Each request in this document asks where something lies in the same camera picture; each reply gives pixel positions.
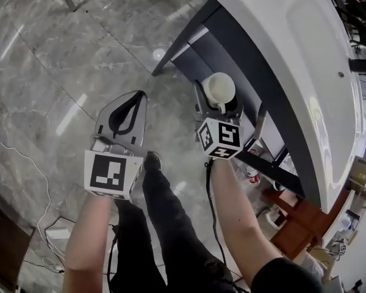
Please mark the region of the person's right forearm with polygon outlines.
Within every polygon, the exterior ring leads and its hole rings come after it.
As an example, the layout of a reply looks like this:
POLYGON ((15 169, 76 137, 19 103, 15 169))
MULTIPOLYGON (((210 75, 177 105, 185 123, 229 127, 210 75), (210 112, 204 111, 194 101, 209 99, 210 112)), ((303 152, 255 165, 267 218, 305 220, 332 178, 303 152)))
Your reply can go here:
POLYGON ((225 244, 252 289, 257 273, 281 255, 263 234, 230 161, 214 160, 211 182, 225 244))

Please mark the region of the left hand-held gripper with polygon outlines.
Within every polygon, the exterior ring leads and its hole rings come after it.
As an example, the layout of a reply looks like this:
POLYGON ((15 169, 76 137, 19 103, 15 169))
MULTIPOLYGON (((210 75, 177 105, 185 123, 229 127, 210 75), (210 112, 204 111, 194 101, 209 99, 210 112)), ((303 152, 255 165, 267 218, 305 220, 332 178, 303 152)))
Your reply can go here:
POLYGON ((91 148, 84 156, 84 189, 129 200, 143 170, 148 97, 141 90, 119 96, 99 113, 91 148))

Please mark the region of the brown wooden sink cabinet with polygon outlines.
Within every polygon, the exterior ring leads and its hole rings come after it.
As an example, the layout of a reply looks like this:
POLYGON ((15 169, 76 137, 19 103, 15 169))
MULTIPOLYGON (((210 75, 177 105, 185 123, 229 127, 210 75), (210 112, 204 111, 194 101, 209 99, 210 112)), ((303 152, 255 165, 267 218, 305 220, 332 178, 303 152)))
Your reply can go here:
POLYGON ((329 213, 324 213, 317 206, 297 198, 292 206, 281 198, 282 194, 273 189, 262 193, 265 199, 286 213, 285 223, 271 238, 273 245, 287 258, 294 260, 302 251, 311 250, 321 244, 321 239, 335 220, 350 190, 343 189, 329 213))

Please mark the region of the person's black printed shirt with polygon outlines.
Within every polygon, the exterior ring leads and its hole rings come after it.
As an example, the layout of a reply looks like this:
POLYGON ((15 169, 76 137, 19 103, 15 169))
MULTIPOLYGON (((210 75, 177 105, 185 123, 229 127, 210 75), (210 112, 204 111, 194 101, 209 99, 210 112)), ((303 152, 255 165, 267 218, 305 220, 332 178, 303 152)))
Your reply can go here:
POLYGON ((285 258, 276 258, 254 276, 251 293, 324 293, 321 281, 305 268, 285 258))

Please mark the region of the grey two-tier table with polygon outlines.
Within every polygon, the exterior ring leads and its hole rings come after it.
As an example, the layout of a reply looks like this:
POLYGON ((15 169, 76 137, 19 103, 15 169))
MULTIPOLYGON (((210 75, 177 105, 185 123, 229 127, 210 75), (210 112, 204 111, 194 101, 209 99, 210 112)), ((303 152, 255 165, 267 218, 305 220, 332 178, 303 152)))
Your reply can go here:
POLYGON ((187 79, 193 81, 216 71, 230 75, 252 125, 257 121, 258 105, 263 103, 284 146, 273 162, 250 153, 248 149, 237 154, 236 158, 305 200, 315 197, 314 168, 289 99, 252 39, 217 0, 208 0, 193 16, 152 75, 158 75, 168 62, 173 62, 187 79), (297 176, 280 167, 288 154, 297 176))

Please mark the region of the white ceramic sink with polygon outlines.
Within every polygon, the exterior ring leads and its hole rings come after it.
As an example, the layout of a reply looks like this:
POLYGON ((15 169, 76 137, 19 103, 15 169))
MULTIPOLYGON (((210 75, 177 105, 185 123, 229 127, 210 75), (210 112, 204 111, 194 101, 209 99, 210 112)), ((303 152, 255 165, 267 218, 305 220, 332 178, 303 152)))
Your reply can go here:
POLYGON ((249 47, 243 69, 276 125, 304 197, 329 212, 357 155, 362 92, 331 0, 217 0, 249 47))

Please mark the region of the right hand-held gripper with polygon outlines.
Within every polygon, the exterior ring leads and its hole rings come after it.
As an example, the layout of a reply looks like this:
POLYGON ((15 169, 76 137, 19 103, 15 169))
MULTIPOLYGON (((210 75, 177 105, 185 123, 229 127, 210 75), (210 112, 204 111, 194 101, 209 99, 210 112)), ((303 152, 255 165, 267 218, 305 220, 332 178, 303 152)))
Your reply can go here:
POLYGON ((240 119, 243 104, 239 97, 234 97, 225 104, 226 113, 211 113, 210 106, 201 83, 193 81, 196 104, 195 133, 203 153, 214 159, 231 159, 243 150, 243 128, 240 119))

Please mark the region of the cardboard box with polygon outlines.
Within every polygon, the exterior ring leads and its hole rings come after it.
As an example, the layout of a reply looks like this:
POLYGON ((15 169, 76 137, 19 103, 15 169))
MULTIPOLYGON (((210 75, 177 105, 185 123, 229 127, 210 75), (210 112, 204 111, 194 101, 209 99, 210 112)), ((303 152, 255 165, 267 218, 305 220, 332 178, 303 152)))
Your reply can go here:
POLYGON ((366 159, 356 156, 349 175, 350 187, 354 190, 366 189, 366 159))

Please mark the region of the person's right shoe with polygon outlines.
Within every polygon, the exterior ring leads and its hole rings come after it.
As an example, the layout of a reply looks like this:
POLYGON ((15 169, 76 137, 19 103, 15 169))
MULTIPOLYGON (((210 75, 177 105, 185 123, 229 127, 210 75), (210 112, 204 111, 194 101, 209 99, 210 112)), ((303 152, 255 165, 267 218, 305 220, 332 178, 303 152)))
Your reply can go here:
POLYGON ((147 153, 143 165, 144 165, 144 169, 146 171, 152 170, 152 169, 160 170, 160 171, 162 170, 162 162, 160 160, 160 157, 154 151, 149 151, 147 153))

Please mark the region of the white cup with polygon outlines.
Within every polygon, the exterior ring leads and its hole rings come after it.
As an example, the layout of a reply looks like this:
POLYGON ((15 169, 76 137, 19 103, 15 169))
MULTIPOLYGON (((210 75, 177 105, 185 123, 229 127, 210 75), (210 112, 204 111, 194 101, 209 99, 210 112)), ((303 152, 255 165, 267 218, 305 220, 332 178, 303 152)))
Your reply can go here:
POLYGON ((205 78, 201 85, 209 105, 225 114, 227 103, 235 97, 235 84, 232 78, 226 73, 218 72, 205 78))

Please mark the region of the dark brown wooden furniture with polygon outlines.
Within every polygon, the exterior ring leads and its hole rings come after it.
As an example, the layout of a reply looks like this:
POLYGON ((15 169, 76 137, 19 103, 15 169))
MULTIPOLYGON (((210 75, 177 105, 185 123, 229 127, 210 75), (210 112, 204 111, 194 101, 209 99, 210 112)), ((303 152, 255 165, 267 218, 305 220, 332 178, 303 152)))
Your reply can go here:
POLYGON ((0 284, 15 292, 18 277, 35 228, 25 232, 0 208, 0 284))

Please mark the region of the red and white bottle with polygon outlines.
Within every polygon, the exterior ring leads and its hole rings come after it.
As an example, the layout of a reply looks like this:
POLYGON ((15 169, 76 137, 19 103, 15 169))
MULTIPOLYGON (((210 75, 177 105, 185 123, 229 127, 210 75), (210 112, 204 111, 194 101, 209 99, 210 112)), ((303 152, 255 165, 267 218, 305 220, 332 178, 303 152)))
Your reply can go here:
POLYGON ((250 183, 252 183, 252 184, 260 183, 260 174, 256 169, 248 166, 247 174, 248 174, 248 179, 249 179, 250 183))

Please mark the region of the white power strip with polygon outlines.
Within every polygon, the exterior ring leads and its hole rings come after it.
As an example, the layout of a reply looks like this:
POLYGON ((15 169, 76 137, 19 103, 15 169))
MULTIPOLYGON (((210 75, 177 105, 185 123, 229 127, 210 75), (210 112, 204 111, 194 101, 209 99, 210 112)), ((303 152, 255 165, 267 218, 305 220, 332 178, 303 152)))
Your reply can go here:
POLYGON ((68 239, 70 237, 70 231, 68 228, 49 228, 46 230, 46 235, 49 239, 68 239))

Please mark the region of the person's black trousers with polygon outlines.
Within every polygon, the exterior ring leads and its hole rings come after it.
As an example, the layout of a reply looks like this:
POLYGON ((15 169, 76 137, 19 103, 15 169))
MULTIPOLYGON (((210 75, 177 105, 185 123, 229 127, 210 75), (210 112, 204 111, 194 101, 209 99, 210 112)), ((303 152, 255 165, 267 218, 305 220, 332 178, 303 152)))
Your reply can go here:
POLYGON ((112 293, 235 293, 230 271, 198 239, 158 163, 145 165, 143 193, 167 279, 154 261, 146 215, 131 202, 118 200, 118 261, 110 281, 112 293))

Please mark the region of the person's left forearm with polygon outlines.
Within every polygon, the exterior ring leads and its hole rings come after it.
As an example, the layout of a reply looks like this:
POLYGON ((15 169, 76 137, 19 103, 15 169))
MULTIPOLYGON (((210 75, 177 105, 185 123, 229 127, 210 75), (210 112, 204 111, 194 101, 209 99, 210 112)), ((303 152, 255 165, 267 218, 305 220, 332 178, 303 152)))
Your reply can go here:
POLYGON ((65 252, 62 293, 102 293, 112 199, 89 194, 65 252))

